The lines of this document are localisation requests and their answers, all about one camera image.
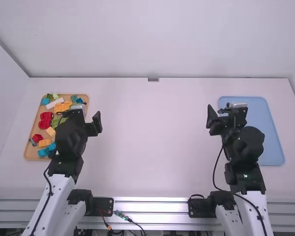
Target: blue toy block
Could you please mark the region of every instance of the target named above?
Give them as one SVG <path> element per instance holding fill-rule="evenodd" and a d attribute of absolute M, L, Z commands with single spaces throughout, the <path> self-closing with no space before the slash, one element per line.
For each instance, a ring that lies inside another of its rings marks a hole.
<path fill-rule="evenodd" d="M 37 146 L 37 143 L 35 143 L 33 139 L 29 139 L 29 141 L 34 147 Z"/>
<path fill-rule="evenodd" d="M 78 98 L 78 99 L 76 100 L 76 103 L 83 103 L 82 98 Z"/>
<path fill-rule="evenodd" d="M 45 148 L 46 152 L 49 153 L 56 148 L 56 142 L 51 143 L 48 147 Z"/>
<path fill-rule="evenodd" d="M 42 100 L 41 100 L 41 105 L 47 105 L 49 103 L 49 99 L 44 97 Z"/>
<path fill-rule="evenodd" d="M 47 153 L 47 151 L 46 151 L 45 149 L 41 149 L 41 150 L 39 150 L 37 153 L 38 153 L 38 156 L 39 156 L 40 158 L 42 158 L 42 157 L 46 157 L 46 156 L 48 155 L 48 153 Z"/>
<path fill-rule="evenodd" d="M 72 102 L 76 102 L 77 99 L 78 99 L 78 96 L 77 95 L 72 95 L 71 96 L 71 101 Z"/>

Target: metal frame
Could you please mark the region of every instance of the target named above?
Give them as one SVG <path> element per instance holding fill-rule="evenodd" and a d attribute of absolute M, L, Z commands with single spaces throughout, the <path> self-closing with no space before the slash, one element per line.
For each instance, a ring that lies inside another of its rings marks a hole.
<path fill-rule="evenodd" d="M 188 198 L 114 197 L 114 209 L 128 214 L 145 230 L 223 231 L 216 219 L 191 219 Z M 0 228 L 25 228 L 33 216 L 39 199 L 0 199 Z M 269 219 L 274 232 L 295 232 L 295 199 L 267 199 Z M 106 217 L 113 229 L 133 229 L 117 216 Z M 106 229 L 101 217 L 83 217 L 81 229 Z"/>

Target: electrical wire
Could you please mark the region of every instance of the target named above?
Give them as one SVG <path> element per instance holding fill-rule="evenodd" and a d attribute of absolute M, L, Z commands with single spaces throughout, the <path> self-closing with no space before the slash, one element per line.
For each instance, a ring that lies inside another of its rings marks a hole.
<path fill-rule="evenodd" d="M 212 180 L 213 180 L 213 186 L 214 186 L 217 190 L 227 192 L 226 190 L 223 190 L 223 189 L 217 187 L 216 184 L 215 184 L 215 170 L 216 170 L 216 166 L 217 166 L 218 160 L 220 159 L 220 156 L 221 156 L 221 153 L 222 153 L 223 148 L 224 148 L 224 145 L 222 145 L 221 150 L 220 150 L 220 152 L 218 153 L 218 156 L 217 156 L 217 158 L 216 158 L 216 162 L 215 162 L 214 169 L 213 169 Z M 249 203 L 249 204 L 250 204 L 250 205 L 256 210 L 256 212 L 257 212 L 257 214 L 258 214 L 258 216 L 259 216 L 259 220 L 260 220 L 260 222 L 261 222 L 261 225 L 262 225 L 262 229 L 263 229 L 263 231 L 264 231 L 264 234 L 265 234 L 265 236 L 267 236 L 267 233 L 266 233 L 266 226 L 265 226 L 264 220 L 263 220 L 263 218 L 262 218 L 262 216 L 261 216 L 260 211 L 258 210 L 258 208 L 257 208 L 257 207 L 256 207 L 251 201 L 249 201 L 248 199 L 244 198 L 243 196 L 238 195 L 237 193 L 233 193 L 233 195 L 236 196 L 236 197 L 239 197 L 239 198 L 243 199 L 244 201 L 246 201 L 247 203 Z"/>
<path fill-rule="evenodd" d="M 147 235 L 146 232 L 144 231 L 144 229 L 138 223 L 133 222 L 133 221 L 132 221 L 132 223 L 140 227 L 140 229 L 143 231 L 144 236 Z"/>
<path fill-rule="evenodd" d="M 107 222 L 106 222 L 106 220 L 105 220 L 105 218 L 104 218 L 104 216 L 103 216 L 103 212 L 109 214 L 108 212 L 106 212 L 106 211 L 104 211 L 104 210 L 101 210 L 101 209 L 99 209 L 99 208 L 97 208 L 97 210 L 99 210 L 100 215 L 101 215 L 101 217 L 102 217 L 102 220 L 103 220 L 105 226 L 107 227 L 107 229 L 109 230 L 109 232 L 111 232 L 113 235 L 119 235 L 119 234 L 121 234 L 121 236 L 124 235 L 124 230 L 121 230 L 121 231 L 119 231 L 119 232 L 114 232 L 114 231 L 112 230 L 112 227 L 111 227 L 109 224 L 107 224 Z M 133 221 L 132 219 L 130 219 L 130 218 L 128 218 L 127 221 L 130 222 L 130 223 L 133 223 L 133 224 L 137 225 L 137 226 L 141 229 L 141 230 L 140 230 L 141 236 L 146 236 L 146 235 L 147 235 L 146 232 L 144 231 L 144 229 L 143 229 L 138 223 L 134 222 L 134 221 Z"/>
<path fill-rule="evenodd" d="M 46 179 L 46 181 L 47 181 L 47 183 L 48 183 L 48 186 L 49 186 L 48 197 L 47 197 L 47 200 L 46 200 L 46 202 L 45 202 L 45 205 L 43 206 L 43 209 L 41 210 L 41 212 L 40 212 L 40 214 L 39 214 L 39 216 L 38 216 L 38 218 L 37 218 L 37 220 L 36 220 L 36 223 L 35 223 L 35 225 L 34 225 L 34 227 L 33 227 L 33 230 L 31 231 L 31 234 L 30 234 L 29 236 L 34 236 L 34 232 L 35 232 L 35 230 L 36 230 L 36 228 L 37 228 L 37 225 L 38 225 L 38 223 L 39 223 L 39 220 L 40 220 L 41 216 L 42 216 L 43 213 L 44 213 L 44 210 L 45 210 L 45 208 L 46 208 L 46 206 L 47 206 L 47 203 L 49 202 L 50 197 L 53 195 L 53 192 L 52 192 L 52 189 L 51 189 L 51 183 L 50 183 L 48 177 L 46 176 L 46 172 L 47 172 L 48 168 L 49 168 L 49 166 L 46 168 L 46 170 L 44 171 L 44 174 L 43 174 L 43 175 L 44 175 L 44 178 Z"/>

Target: green toy block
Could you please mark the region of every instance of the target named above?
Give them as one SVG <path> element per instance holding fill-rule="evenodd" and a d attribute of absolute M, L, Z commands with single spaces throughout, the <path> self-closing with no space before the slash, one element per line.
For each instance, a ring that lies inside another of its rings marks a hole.
<path fill-rule="evenodd" d="M 57 128 L 59 119 L 60 118 L 56 118 L 56 119 L 54 118 L 53 119 L 53 121 L 52 121 L 52 128 L 53 129 L 56 129 Z M 68 119 L 68 117 L 62 118 L 61 121 L 60 121 L 60 124 L 64 123 L 67 119 Z"/>
<path fill-rule="evenodd" d="M 46 98 L 49 99 L 49 100 L 53 100 L 53 99 L 54 99 L 53 95 L 50 94 L 50 93 L 48 93 L 48 94 L 46 95 Z"/>
<path fill-rule="evenodd" d="M 56 94 L 56 93 L 53 94 L 53 97 L 55 100 L 57 100 L 59 98 L 58 94 Z"/>
<path fill-rule="evenodd" d="M 77 99 L 78 99 L 78 96 L 77 95 L 72 95 L 71 96 L 71 101 L 72 102 L 76 102 Z"/>

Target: teal toy block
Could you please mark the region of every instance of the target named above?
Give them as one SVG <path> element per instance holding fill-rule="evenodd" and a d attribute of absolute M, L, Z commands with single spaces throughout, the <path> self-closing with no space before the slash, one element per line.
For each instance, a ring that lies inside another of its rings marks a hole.
<path fill-rule="evenodd" d="M 54 99 L 54 96 L 52 94 L 48 93 L 46 95 L 46 98 L 49 99 L 49 100 L 53 100 Z"/>
<path fill-rule="evenodd" d="M 76 100 L 76 103 L 83 103 L 82 98 L 78 98 L 78 99 Z"/>
<path fill-rule="evenodd" d="M 77 99 L 78 99 L 78 96 L 77 95 L 72 95 L 71 96 L 71 101 L 72 102 L 76 102 Z"/>
<path fill-rule="evenodd" d="M 37 153 L 40 158 L 48 156 L 48 152 L 45 149 L 38 150 Z"/>
<path fill-rule="evenodd" d="M 44 97 L 42 100 L 41 100 L 41 105 L 47 105 L 49 103 L 49 99 L 48 98 L 46 98 L 46 97 Z"/>
<path fill-rule="evenodd" d="M 51 143 L 48 147 L 45 148 L 46 152 L 49 153 L 56 148 L 56 142 Z"/>

